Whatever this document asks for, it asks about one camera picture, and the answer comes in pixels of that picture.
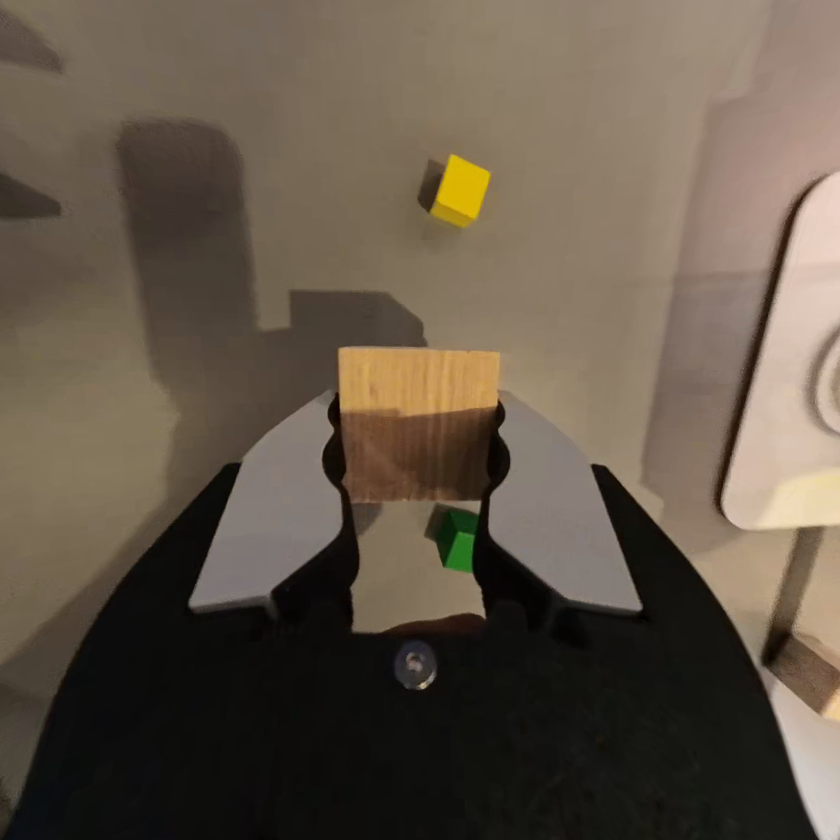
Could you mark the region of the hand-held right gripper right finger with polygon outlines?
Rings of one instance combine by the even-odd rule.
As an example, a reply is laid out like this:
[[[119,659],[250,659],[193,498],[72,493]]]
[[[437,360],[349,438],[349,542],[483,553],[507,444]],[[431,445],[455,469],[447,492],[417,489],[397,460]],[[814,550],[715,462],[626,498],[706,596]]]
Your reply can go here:
[[[527,616],[642,612],[592,464],[511,392],[499,393],[491,416],[486,467],[476,581],[488,611],[510,601]]]

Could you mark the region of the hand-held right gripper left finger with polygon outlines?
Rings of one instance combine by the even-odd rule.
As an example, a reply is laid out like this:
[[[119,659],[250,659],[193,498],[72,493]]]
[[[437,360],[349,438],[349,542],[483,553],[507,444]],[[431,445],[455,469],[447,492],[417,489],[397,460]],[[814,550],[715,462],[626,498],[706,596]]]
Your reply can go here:
[[[338,407],[326,391],[248,451],[190,596],[193,613],[301,614],[321,597],[350,595],[360,552]]]

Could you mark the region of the green wooden cube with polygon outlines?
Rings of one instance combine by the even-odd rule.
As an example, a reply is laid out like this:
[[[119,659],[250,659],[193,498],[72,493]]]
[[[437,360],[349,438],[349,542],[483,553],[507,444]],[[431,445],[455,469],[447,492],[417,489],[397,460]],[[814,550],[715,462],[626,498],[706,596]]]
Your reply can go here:
[[[470,510],[436,505],[426,536],[435,544],[444,568],[471,574],[479,514]]]

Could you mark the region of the large plain wooden cube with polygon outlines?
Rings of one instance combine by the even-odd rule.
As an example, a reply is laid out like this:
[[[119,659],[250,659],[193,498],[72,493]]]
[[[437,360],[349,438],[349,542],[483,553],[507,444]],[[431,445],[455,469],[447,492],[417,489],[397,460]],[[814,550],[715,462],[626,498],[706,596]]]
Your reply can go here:
[[[339,349],[343,485],[352,503],[480,499],[500,372],[496,351]]]

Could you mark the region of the yellow wooden cube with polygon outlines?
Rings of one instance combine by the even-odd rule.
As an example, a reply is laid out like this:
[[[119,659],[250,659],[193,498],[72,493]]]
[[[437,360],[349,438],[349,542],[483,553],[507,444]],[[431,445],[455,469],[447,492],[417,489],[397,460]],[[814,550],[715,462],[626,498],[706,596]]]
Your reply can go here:
[[[464,229],[479,217],[490,178],[487,169],[456,154],[451,154],[446,162],[429,159],[417,202],[430,217]]]

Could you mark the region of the white metal document stand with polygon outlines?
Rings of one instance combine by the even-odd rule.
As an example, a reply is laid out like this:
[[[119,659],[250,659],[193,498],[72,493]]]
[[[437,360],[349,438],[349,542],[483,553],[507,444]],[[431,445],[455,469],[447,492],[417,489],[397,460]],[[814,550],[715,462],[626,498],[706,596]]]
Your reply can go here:
[[[839,522],[839,174],[783,235],[720,507],[741,530]]]

